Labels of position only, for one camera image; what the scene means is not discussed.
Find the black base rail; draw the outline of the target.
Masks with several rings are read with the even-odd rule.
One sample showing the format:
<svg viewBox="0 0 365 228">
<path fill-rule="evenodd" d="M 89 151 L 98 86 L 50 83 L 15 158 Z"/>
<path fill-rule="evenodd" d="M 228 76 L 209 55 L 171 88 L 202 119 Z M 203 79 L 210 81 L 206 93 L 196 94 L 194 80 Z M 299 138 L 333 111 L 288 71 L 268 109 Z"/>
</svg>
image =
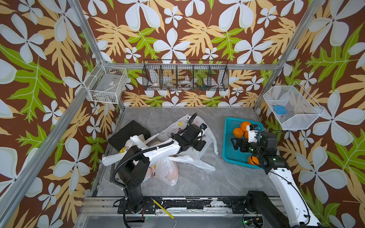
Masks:
<svg viewBox="0 0 365 228">
<path fill-rule="evenodd" d="M 118 214 L 155 214 L 160 209 L 159 204 L 166 210 L 180 209 L 182 211 L 204 211 L 213 208 L 228 208 L 233 214 L 257 214 L 258 211 L 246 203 L 244 196 L 223 197 L 152 197 L 144 196 L 135 207 L 127 203 L 125 198 L 117 200 L 113 206 L 118 207 Z"/>
</svg>

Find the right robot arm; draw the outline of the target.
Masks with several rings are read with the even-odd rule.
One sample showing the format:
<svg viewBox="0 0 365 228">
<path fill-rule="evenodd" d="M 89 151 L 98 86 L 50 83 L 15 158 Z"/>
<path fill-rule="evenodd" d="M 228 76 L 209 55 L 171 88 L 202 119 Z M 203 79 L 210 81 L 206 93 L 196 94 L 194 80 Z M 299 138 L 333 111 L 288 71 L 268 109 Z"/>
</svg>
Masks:
<svg viewBox="0 0 365 228">
<path fill-rule="evenodd" d="M 250 131 L 247 139 L 231 138 L 235 150 L 251 153 L 279 193 L 286 213 L 283 214 L 262 191 L 246 194 L 245 210 L 261 214 L 274 228 L 321 228 L 294 182 L 286 160 L 277 155 L 277 136 L 269 132 Z"/>
</svg>

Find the blue object in basket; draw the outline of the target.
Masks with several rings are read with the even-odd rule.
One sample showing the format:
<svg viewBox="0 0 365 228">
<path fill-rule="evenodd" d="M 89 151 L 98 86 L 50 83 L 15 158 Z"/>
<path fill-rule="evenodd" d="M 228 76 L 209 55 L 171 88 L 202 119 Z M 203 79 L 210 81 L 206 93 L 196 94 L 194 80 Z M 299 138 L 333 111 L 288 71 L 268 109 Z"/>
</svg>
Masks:
<svg viewBox="0 0 365 228">
<path fill-rule="evenodd" d="M 287 114 L 287 109 L 282 105 L 275 105 L 273 108 L 275 113 L 279 116 L 284 116 Z"/>
</svg>

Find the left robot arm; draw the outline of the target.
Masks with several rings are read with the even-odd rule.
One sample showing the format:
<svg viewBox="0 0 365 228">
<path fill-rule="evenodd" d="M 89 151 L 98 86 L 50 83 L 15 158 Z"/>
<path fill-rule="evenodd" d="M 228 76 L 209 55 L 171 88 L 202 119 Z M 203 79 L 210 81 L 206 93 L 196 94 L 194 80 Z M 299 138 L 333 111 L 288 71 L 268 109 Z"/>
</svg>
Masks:
<svg viewBox="0 0 365 228">
<path fill-rule="evenodd" d="M 148 147 L 145 143 L 137 142 L 119 160 L 111 171 L 110 181 L 122 188 L 125 194 L 125 208 L 132 213 L 139 213 L 144 207 L 144 197 L 141 183 L 147 174 L 150 165 L 161 159 L 185 152 L 190 148 L 201 151 L 206 145 L 203 135 L 208 129 L 204 123 L 193 123 L 197 113 L 194 113 L 184 129 L 172 133 L 168 140 Z"/>
</svg>

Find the white printed plastic bag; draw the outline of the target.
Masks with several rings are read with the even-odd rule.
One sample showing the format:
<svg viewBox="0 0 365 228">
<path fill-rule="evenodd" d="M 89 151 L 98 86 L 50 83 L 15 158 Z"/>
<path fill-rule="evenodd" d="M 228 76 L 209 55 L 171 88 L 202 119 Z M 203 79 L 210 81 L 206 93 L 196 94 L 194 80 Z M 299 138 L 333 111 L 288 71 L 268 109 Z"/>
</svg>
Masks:
<svg viewBox="0 0 365 228">
<path fill-rule="evenodd" d="M 105 156 L 102 158 L 103 165 L 109 166 L 109 165 L 112 165 L 112 164 L 120 161 L 121 159 L 123 159 L 123 157 L 126 155 L 126 153 L 131 150 L 132 146 L 136 145 L 138 148 L 140 148 L 140 146 L 147 147 L 147 144 L 149 144 L 157 136 L 158 136 L 158 134 L 155 134 L 148 139 L 145 139 L 143 135 L 131 136 L 130 139 L 128 139 L 127 142 L 125 143 L 125 146 L 119 151 L 119 153 L 114 154 L 114 155 Z"/>
</svg>

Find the aluminium frame post right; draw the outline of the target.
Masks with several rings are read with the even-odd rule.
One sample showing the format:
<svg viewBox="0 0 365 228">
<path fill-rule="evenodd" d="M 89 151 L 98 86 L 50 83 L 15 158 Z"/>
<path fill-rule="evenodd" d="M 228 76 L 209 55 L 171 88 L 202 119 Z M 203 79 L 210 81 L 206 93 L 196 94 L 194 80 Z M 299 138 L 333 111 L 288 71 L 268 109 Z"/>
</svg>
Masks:
<svg viewBox="0 0 365 228">
<path fill-rule="evenodd" d="M 318 11 L 319 7 L 322 6 L 324 2 L 325 1 L 312 1 L 311 4 L 309 5 L 303 18 L 298 24 L 292 38 L 290 39 L 285 51 L 283 52 L 281 59 L 278 61 L 276 69 L 273 70 L 267 83 L 265 84 L 264 88 L 259 94 L 258 99 L 255 102 L 255 106 L 253 108 L 255 111 L 260 107 L 263 101 L 264 94 L 267 93 L 269 89 L 272 87 L 272 85 L 275 84 L 275 80 L 278 76 L 280 76 L 280 72 L 281 70 L 283 70 L 284 64 L 288 61 L 291 52 L 295 49 L 296 45 L 301 39 L 301 36 L 304 34 L 305 30 L 311 23 L 312 18 L 316 15 L 316 12 Z"/>
</svg>

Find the black plastic tool case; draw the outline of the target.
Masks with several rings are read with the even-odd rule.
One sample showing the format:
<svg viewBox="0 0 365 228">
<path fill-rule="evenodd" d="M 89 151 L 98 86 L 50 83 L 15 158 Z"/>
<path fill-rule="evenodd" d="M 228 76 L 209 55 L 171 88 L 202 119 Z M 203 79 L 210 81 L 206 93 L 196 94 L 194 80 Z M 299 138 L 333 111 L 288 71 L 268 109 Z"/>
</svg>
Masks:
<svg viewBox="0 0 365 228">
<path fill-rule="evenodd" d="M 138 122 L 133 120 L 110 137 L 108 139 L 108 143 L 116 150 L 120 151 L 125 146 L 127 140 L 134 135 L 143 135 L 144 138 L 147 139 L 151 136 L 151 133 Z"/>
</svg>

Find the orange top of pile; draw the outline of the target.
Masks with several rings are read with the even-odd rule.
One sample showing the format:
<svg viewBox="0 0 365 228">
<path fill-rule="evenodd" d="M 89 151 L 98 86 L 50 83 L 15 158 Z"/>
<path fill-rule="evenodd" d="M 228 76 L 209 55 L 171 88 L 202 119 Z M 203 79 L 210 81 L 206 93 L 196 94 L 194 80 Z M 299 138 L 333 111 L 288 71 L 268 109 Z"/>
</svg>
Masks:
<svg viewBox="0 0 365 228">
<path fill-rule="evenodd" d="M 251 125 L 251 122 L 248 122 L 248 121 L 244 121 L 241 123 L 240 125 L 240 129 L 244 132 L 247 132 L 247 127 Z"/>
</svg>

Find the orange small back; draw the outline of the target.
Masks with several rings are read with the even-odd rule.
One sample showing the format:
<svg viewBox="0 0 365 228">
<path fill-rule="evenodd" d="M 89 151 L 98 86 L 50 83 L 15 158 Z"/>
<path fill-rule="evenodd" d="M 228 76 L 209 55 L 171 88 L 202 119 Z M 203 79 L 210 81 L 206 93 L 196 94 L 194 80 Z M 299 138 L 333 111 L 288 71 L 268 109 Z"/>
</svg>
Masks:
<svg viewBox="0 0 365 228">
<path fill-rule="evenodd" d="M 241 128 L 235 128 L 232 133 L 235 138 L 242 138 L 245 134 Z"/>
</svg>

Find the orange front right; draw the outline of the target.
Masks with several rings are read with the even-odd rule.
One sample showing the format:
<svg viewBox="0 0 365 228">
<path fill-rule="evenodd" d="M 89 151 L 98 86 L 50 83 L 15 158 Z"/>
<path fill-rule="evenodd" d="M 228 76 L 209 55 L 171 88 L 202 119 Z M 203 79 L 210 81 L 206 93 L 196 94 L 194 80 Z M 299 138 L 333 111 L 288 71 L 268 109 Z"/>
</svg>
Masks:
<svg viewBox="0 0 365 228">
<path fill-rule="evenodd" d="M 257 157 L 255 157 L 253 155 L 248 157 L 247 163 L 250 164 L 250 165 L 255 165 L 255 166 L 259 167 L 259 160 L 257 159 Z"/>
</svg>

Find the teal plastic basket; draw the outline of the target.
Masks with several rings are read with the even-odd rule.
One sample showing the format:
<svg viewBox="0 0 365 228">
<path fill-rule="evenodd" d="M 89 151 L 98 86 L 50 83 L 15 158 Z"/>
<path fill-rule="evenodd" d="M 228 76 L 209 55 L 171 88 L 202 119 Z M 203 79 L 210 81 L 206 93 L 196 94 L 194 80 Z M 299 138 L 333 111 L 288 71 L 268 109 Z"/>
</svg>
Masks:
<svg viewBox="0 0 365 228">
<path fill-rule="evenodd" d="M 258 166 L 249 164 L 248 161 L 252 155 L 257 152 L 263 154 L 266 150 L 263 137 L 258 136 L 257 143 L 250 144 L 245 137 L 237 138 L 233 135 L 234 129 L 240 128 L 240 125 L 245 121 L 245 119 L 234 117 L 225 119 L 222 156 L 228 163 L 258 169 Z"/>
</svg>

